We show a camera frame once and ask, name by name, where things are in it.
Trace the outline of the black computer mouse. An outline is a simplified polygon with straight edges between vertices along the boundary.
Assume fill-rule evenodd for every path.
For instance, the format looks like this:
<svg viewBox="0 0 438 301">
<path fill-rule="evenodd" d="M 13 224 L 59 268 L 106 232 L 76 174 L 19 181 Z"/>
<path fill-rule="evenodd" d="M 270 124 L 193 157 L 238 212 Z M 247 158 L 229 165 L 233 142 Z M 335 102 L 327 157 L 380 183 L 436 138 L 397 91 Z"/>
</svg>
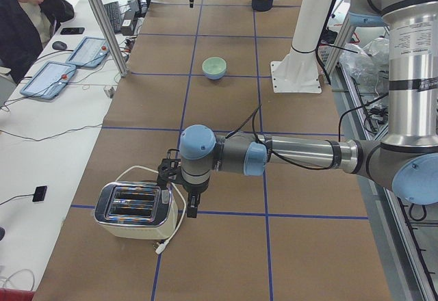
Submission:
<svg viewBox="0 0 438 301">
<path fill-rule="evenodd" d="M 52 49 L 57 50 L 57 51 L 65 51 L 68 49 L 68 45 L 62 41 L 55 41 L 52 44 Z"/>
</svg>

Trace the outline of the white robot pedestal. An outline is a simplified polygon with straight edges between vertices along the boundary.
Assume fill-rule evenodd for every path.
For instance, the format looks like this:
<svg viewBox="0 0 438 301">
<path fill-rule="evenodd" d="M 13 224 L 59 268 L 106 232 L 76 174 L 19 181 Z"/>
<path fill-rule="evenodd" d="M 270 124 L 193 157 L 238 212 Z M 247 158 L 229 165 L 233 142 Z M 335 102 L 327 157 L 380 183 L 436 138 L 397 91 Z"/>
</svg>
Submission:
<svg viewBox="0 0 438 301">
<path fill-rule="evenodd" d="M 322 92 L 316 55 L 320 36 L 336 0 L 302 0 L 289 53 L 270 64 L 276 93 Z"/>
</svg>

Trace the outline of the aluminium frame post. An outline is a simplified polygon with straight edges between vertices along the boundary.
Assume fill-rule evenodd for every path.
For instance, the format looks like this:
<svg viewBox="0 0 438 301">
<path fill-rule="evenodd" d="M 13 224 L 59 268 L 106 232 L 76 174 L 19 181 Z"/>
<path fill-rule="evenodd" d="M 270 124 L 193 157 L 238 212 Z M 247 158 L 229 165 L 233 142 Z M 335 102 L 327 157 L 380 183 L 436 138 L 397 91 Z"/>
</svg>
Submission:
<svg viewBox="0 0 438 301">
<path fill-rule="evenodd" d="M 120 51 L 120 47 L 116 40 L 116 35 L 110 24 L 110 20 L 107 17 L 102 0 L 88 0 L 94 17 L 103 33 L 105 40 L 107 41 L 110 49 L 110 53 L 114 59 L 116 67 L 121 77 L 125 77 L 128 73 L 126 61 Z"/>
</svg>

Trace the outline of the blue teach pendant far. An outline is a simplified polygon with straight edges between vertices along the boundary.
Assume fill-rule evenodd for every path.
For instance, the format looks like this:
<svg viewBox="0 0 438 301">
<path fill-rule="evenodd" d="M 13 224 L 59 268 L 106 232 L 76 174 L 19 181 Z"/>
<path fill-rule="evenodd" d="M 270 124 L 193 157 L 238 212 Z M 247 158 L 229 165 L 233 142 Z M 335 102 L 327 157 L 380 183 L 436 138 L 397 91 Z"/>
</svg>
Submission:
<svg viewBox="0 0 438 301">
<path fill-rule="evenodd" d="M 104 38 L 86 36 L 66 60 L 78 68 L 96 68 L 109 54 Z"/>
</svg>

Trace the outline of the black smartphone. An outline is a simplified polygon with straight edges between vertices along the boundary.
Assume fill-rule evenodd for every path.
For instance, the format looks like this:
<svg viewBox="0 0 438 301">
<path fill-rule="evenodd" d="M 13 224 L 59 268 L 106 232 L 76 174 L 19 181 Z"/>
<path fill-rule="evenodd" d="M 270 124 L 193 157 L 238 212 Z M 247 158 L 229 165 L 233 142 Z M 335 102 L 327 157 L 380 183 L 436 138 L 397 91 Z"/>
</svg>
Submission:
<svg viewBox="0 0 438 301">
<path fill-rule="evenodd" d="M 65 27 L 62 28 L 61 35 L 80 35 L 85 31 L 84 27 Z"/>
</svg>

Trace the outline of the black keyboard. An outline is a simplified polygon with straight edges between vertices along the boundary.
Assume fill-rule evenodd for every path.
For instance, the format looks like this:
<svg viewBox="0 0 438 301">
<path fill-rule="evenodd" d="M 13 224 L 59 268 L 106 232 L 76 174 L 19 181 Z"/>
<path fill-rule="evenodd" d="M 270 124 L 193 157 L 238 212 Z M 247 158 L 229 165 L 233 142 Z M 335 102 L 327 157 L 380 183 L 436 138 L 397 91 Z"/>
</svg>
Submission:
<svg viewBox="0 0 438 301">
<path fill-rule="evenodd" d="M 122 23 L 119 2 L 112 1 L 109 3 L 105 3 L 103 7 L 114 33 L 119 34 L 121 32 Z"/>
</svg>

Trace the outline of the blue teach pendant near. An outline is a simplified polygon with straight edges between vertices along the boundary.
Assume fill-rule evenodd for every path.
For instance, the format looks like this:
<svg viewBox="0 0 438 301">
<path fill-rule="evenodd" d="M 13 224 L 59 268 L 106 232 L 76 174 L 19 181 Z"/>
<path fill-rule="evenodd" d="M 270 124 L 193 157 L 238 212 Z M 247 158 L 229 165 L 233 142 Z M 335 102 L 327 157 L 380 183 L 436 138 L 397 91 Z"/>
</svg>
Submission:
<svg viewBox="0 0 438 301">
<path fill-rule="evenodd" d="M 20 94 L 28 98 L 54 99 L 75 75 L 72 64 L 48 61 L 25 84 Z"/>
</svg>

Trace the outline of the seated person in black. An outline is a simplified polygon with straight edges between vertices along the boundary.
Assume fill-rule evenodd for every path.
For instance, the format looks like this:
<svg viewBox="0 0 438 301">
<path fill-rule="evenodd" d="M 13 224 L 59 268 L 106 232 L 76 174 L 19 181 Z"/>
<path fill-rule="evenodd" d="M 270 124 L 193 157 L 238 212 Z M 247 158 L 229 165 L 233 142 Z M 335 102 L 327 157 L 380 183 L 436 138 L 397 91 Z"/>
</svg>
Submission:
<svg viewBox="0 0 438 301">
<path fill-rule="evenodd" d="M 19 83 L 60 25 L 75 17 L 66 0 L 1 0 L 1 63 Z"/>
</svg>

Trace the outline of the blue bowl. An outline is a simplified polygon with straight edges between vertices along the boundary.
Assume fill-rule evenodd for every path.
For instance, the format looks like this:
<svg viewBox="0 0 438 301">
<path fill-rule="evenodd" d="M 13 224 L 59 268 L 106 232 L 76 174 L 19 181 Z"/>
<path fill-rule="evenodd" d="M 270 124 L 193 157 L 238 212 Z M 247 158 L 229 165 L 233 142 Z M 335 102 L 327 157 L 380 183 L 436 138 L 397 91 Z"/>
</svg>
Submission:
<svg viewBox="0 0 438 301">
<path fill-rule="evenodd" d="M 206 77 L 206 78 L 208 78 L 209 80 L 212 80 L 212 81 L 217 81 L 217 80 L 219 80 L 219 79 L 221 79 L 221 78 L 223 78 L 224 76 L 225 76 L 225 74 L 226 74 L 226 71 L 225 70 L 223 70 L 223 71 L 220 71 L 220 72 L 212 72 L 212 71 L 203 71 L 203 74 L 204 74 L 204 76 Z"/>
</svg>

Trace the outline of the blue teach pendant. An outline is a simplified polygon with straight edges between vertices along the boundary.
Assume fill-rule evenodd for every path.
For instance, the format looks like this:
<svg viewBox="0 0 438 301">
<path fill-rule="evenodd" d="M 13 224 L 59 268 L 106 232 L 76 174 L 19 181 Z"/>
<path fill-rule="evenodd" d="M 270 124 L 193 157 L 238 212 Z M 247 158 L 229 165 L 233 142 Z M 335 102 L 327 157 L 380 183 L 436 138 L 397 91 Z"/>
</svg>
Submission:
<svg viewBox="0 0 438 301">
<path fill-rule="evenodd" d="M 96 68 L 109 54 L 104 38 L 86 36 L 66 60 L 78 68 Z"/>
<path fill-rule="evenodd" d="M 72 64 L 48 61 L 25 84 L 20 94 L 28 98 L 54 99 L 75 75 Z"/>
</svg>

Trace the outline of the cream toaster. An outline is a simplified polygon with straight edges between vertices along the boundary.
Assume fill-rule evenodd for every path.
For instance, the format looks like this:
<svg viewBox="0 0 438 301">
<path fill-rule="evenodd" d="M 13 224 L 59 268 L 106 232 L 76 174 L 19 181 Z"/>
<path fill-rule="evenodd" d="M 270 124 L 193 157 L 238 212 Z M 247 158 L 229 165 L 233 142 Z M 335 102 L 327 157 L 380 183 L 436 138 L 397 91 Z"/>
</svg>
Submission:
<svg viewBox="0 0 438 301">
<path fill-rule="evenodd" d="M 108 183 L 94 209 L 99 225 L 128 239 L 167 239 L 176 229 L 177 218 L 172 192 L 151 181 Z"/>
</svg>

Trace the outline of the green bowl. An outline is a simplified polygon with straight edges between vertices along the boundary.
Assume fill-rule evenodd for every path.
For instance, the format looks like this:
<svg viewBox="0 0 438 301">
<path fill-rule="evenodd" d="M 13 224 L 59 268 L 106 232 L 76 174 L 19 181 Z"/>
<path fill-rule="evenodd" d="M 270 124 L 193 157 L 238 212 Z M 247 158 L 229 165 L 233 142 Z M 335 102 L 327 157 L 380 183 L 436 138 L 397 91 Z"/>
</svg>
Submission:
<svg viewBox="0 0 438 301">
<path fill-rule="evenodd" d="M 202 63 L 202 70 L 204 71 L 212 71 L 212 72 L 220 72 L 227 71 L 227 63 L 221 57 L 208 57 Z"/>
</svg>

